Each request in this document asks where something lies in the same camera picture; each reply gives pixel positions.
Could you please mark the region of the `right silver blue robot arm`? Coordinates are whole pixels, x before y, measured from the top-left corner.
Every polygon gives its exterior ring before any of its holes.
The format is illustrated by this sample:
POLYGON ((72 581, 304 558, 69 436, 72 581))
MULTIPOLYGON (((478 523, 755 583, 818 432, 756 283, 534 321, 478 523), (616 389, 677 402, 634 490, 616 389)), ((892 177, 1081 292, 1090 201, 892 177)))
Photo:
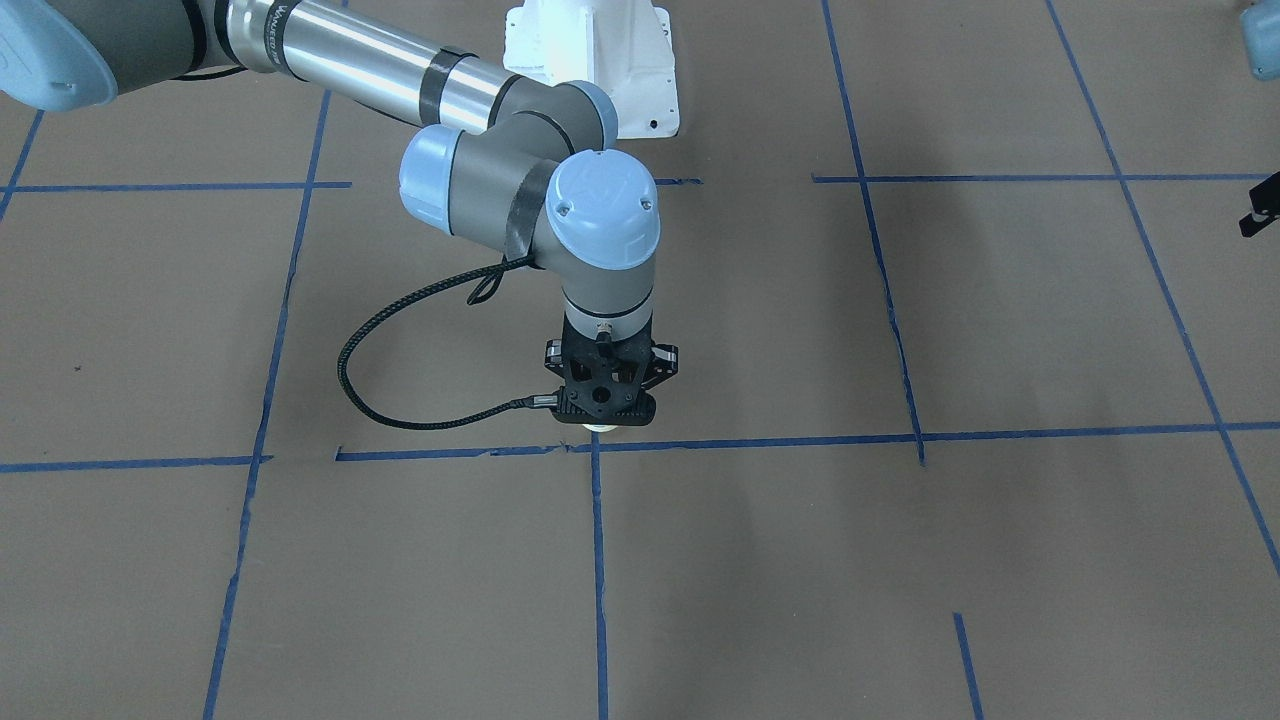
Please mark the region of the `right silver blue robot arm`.
POLYGON ((3 99, 3 443, 54 455, 110 418, 216 427, 337 410, 333 357, 428 278, 394 191, 410 128, 291 79, 3 99))

